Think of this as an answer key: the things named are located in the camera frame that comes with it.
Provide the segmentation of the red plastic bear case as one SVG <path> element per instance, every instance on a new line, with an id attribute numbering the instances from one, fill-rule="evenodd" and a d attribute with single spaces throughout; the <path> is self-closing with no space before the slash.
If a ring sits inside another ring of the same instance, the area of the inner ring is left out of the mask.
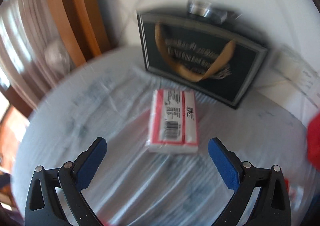
<path id="1" fill-rule="evenodd" d="M 320 114 L 309 123 L 307 129 L 307 157 L 310 163 L 320 170 Z"/>

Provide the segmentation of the pink white tissue pack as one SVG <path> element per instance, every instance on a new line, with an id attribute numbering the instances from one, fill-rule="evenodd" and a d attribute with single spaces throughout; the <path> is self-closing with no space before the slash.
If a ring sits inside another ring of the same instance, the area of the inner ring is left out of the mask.
<path id="1" fill-rule="evenodd" d="M 194 91 L 154 91 L 146 147 L 150 152 L 161 154 L 193 154 L 198 151 Z"/>

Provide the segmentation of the white wall socket panel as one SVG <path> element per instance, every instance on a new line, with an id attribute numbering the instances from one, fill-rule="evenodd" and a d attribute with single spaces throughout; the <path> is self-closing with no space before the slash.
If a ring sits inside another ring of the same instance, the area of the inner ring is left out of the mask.
<path id="1" fill-rule="evenodd" d="M 283 45 L 277 50 L 271 68 L 319 109 L 319 74 L 300 54 Z"/>

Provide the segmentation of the black gift bag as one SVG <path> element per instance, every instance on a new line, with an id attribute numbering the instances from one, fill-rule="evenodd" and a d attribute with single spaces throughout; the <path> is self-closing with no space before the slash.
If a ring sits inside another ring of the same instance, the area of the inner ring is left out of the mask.
<path id="1" fill-rule="evenodd" d="M 137 12 L 147 71 L 238 108 L 269 51 L 237 9 L 188 0 Z"/>

